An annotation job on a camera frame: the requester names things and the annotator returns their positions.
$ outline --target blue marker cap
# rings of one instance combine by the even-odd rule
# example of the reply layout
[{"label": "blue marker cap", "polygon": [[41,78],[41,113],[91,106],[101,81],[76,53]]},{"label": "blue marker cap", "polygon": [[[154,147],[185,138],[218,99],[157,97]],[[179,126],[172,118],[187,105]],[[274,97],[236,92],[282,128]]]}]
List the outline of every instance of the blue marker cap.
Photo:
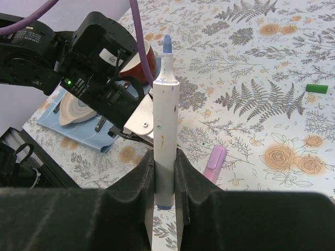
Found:
[{"label": "blue marker cap", "polygon": [[160,209],[160,210],[171,210],[172,206],[160,206],[160,205],[157,205],[157,208]]},{"label": "blue marker cap", "polygon": [[172,41],[170,35],[165,35],[164,37],[163,53],[172,53]]}]

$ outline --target white label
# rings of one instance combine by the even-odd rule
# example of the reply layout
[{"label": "white label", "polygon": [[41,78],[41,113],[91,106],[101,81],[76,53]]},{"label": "white label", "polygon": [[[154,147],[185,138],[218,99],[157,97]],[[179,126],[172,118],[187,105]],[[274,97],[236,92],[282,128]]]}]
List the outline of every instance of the white label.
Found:
[{"label": "white label", "polygon": [[[102,58],[104,61],[106,61],[108,64],[111,64],[112,66],[116,66],[116,60],[117,60],[117,56],[114,56],[113,54],[111,54],[109,51],[107,51],[106,49],[103,49],[100,52],[100,58]],[[123,63],[124,61],[122,59],[120,59],[119,61],[119,66]]]}]

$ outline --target brown mug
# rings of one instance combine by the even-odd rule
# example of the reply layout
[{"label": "brown mug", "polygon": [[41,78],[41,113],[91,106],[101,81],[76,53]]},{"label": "brown mug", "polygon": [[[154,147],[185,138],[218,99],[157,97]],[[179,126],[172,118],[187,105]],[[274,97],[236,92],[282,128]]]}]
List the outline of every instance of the brown mug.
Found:
[{"label": "brown mug", "polygon": [[[156,58],[155,54],[153,52],[153,49],[150,45],[150,43],[145,40],[144,46],[146,48],[146,55],[149,63],[149,68],[151,71],[152,76],[155,76],[156,73]],[[120,77],[125,76],[132,76],[139,80],[142,84],[148,83],[148,80],[143,72],[142,64],[140,60],[140,55],[137,53],[130,61],[129,63],[120,71],[119,73]]]}]

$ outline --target green marker cap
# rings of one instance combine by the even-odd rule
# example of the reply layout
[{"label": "green marker cap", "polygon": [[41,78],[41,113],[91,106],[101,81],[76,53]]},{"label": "green marker cap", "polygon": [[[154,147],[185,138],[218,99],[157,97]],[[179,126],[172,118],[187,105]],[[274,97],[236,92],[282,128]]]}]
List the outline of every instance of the green marker cap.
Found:
[{"label": "green marker cap", "polygon": [[328,85],[312,85],[307,84],[306,91],[309,93],[327,93]]}]

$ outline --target table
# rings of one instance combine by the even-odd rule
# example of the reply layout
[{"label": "table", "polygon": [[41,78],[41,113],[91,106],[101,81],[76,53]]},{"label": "table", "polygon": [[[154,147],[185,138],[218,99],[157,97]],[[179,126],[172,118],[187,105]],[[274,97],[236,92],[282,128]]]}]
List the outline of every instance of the table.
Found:
[{"label": "table", "polygon": [[[181,83],[178,144],[200,172],[214,145],[228,148],[217,186],[315,191],[335,203],[334,1],[139,1],[155,52],[170,34]],[[134,36],[131,11],[120,20]],[[306,84],[328,85],[326,94]],[[24,129],[83,188],[106,188],[148,147],[119,139],[94,152],[36,125]],[[175,211],[154,212],[153,250],[176,250]]]}]

